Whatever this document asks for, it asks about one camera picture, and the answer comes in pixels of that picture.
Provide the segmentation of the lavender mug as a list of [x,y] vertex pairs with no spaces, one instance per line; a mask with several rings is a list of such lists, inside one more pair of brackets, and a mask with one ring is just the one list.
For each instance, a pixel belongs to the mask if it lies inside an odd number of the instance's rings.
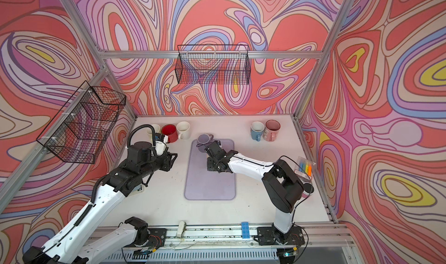
[[201,134],[198,138],[197,138],[197,149],[202,152],[205,153],[205,149],[207,148],[207,145],[209,143],[211,143],[214,139],[214,136],[212,134],[208,134],[208,133],[203,133]]

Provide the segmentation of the red mug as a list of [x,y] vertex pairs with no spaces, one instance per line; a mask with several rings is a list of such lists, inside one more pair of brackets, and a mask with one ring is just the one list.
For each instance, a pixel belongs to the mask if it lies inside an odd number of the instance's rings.
[[161,128],[161,133],[168,137],[168,143],[174,143],[178,140],[177,128],[173,124],[164,125]]

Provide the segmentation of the light green mug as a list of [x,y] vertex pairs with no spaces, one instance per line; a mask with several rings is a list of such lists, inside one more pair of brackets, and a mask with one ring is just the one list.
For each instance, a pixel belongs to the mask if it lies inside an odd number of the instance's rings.
[[[160,127],[159,125],[157,125],[157,124],[152,124],[152,127],[153,127],[155,133],[160,133],[160,131],[161,131],[161,127]],[[151,136],[151,135],[152,135],[151,128],[146,128],[146,133],[147,133],[149,136]]]

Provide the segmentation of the white mug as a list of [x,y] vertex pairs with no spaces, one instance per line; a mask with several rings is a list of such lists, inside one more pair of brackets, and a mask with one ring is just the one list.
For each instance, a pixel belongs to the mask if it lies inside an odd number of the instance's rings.
[[191,137],[190,123],[187,121],[179,122],[176,125],[178,138],[180,140],[188,140]]

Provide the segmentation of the blue floral mug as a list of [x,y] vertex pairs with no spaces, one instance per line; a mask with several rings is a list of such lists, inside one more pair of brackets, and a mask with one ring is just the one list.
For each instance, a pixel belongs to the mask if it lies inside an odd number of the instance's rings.
[[260,142],[265,130],[265,125],[262,122],[255,121],[251,124],[250,135],[252,140]]

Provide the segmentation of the pink cartoon mug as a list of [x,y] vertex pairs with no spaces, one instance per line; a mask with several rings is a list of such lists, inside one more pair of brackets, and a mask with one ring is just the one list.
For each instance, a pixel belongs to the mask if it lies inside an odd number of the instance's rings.
[[265,141],[274,142],[278,136],[281,124],[276,120],[268,120],[265,124],[263,138]]

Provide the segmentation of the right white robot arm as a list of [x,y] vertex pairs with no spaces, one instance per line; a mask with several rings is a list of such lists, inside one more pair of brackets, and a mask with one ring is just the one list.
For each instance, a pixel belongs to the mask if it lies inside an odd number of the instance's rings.
[[305,243],[302,229],[295,225],[294,217],[303,195],[310,195],[314,187],[300,179],[298,174],[282,158],[275,162],[263,162],[241,153],[225,151],[220,142],[204,147],[207,154],[207,170],[218,173],[245,175],[262,182],[273,206],[275,220],[269,227],[258,227],[253,240],[259,245],[289,245],[297,247]]

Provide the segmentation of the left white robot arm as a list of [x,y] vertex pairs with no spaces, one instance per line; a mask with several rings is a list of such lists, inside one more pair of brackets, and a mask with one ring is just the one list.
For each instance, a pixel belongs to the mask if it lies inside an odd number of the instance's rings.
[[149,247],[148,224],[130,217],[116,230],[87,244],[104,219],[136,187],[147,186],[156,171],[168,172],[177,158],[168,150],[168,136],[152,125],[134,129],[127,140],[127,157],[117,168],[98,179],[87,204],[59,233],[42,247],[23,254],[26,264],[99,264],[125,246]]

